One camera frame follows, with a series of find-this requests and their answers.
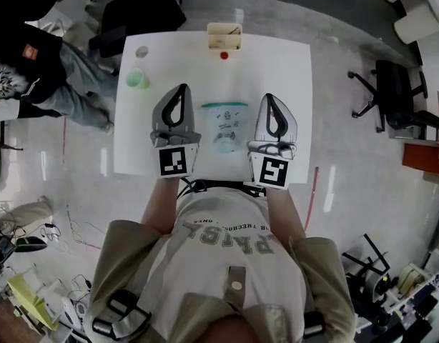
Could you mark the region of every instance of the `blue jeans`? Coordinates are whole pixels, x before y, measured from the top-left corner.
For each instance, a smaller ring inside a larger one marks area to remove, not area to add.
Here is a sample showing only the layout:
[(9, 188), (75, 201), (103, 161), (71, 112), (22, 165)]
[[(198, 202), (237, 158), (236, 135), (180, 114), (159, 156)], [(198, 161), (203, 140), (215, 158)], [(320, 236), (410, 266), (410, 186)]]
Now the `blue jeans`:
[[(81, 79), (85, 91), (109, 96), (116, 101), (118, 77), (100, 69), (83, 52), (66, 42), (62, 43), (59, 55), (67, 78), (75, 74)], [(79, 95), (67, 83), (58, 88), (46, 101), (35, 105), (40, 109), (53, 109), (82, 126), (103, 129), (109, 121), (105, 111), (91, 105), (87, 98)]]

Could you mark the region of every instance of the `orange logo patch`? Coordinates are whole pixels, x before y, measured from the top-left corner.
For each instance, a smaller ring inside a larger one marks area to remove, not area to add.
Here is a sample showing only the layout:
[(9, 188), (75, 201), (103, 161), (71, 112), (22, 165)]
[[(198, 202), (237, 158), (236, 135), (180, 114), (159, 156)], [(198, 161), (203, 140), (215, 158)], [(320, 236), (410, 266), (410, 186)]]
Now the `orange logo patch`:
[(26, 47), (24, 48), (24, 52), (22, 55), (26, 57), (27, 59), (36, 60), (36, 55), (39, 53), (38, 49), (35, 49), (30, 44), (26, 44)]

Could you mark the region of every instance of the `white table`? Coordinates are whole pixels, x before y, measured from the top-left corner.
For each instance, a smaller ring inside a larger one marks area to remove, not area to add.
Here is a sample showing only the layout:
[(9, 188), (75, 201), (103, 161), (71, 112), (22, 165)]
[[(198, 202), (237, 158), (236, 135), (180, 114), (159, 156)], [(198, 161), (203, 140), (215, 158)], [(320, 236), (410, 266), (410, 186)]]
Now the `white table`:
[[(136, 50), (148, 55), (138, 59)], [(149, 77), (148, 89), (126, 85), (126, 75), (137, 65)], [(164, 32), (127, 37), (119, 75), (114, 133), (114, 171), (154, 176), (151, 155), (152, 110), (170, 89), (189, 85), (195, 130), (202, 134), (194, 177), (248, 182), (247, 150), (227, 154), (213, 146), (205, 109), (212, 102), (241, 101), (250, 107), (249, 136), (254, 139), (260, 102), (269, 92), (283, 101), (298, 125), (297, 153), (288, 169), (291, 183), (306, 183), (312, 138), (312, 66), (310, 46), (266, 36), (243, 34), (242, 49), (220, 51), (207, 47), (207, 33)]]

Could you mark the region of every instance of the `black chair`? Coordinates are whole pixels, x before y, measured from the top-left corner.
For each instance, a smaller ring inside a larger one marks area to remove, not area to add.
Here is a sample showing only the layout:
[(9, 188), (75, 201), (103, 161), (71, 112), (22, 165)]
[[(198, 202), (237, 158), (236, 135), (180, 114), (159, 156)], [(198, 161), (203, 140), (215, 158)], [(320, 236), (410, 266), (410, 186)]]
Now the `black chair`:
[(123, 52), (127, 36), (176, 31), (185, 21), (181, 0), (113, 0), (105, 6), (102, 33), (89, 40), (89, 49), (103, 58)]
[(405, 129), (426, 126), (439, 129), (439, 117), (428, 111), (413, 111), (413, 97), (423, 93), (428, 98), (425, 75), (420, 70), (421, 85), (412, 89), (407, 69), (401, 65), (389, 61), (379, 60), (375, 63), (375, 69), (371, 71), (377, 76), (377, 89), (370, 85), (355, 72), (348, 72), (348, 77), (358, 79), (373, 95), (373, 100), (359, 113), (353, 111), (353, 118), (363, 116), (374, 106), (378, 106), (380, 112), (381, 127), (377, 127), (377, 133), (385, 131), (385, 117), (387, 123), (393, 129)]

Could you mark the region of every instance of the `white t-shirt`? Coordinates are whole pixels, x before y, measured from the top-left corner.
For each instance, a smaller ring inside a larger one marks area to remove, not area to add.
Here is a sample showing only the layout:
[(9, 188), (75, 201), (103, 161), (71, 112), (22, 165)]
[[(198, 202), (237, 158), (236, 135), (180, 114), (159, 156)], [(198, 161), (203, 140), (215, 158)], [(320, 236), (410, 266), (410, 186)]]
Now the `white t-shirt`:
[[(239, 266), (247, 270), (244, 309), (256, 304), (283, 307), (292, 341), (300, 342), (304, 277), (269, 230), (267, 200), (233, 189), (212, 188), (184, 196), (177, 213), (177, 223), (189, 222), (199, 225), (199, 229), (187, 238), (164, 272), (164, 285), (152, 318), (159, 334), (168, 339), (186, 293), (222, 299), (228, 267)], [(163, 247), (150, 276), (165, 252)]]
[(0, 121), (16, 119), (19, 115), (19, 100), (0, 99)]

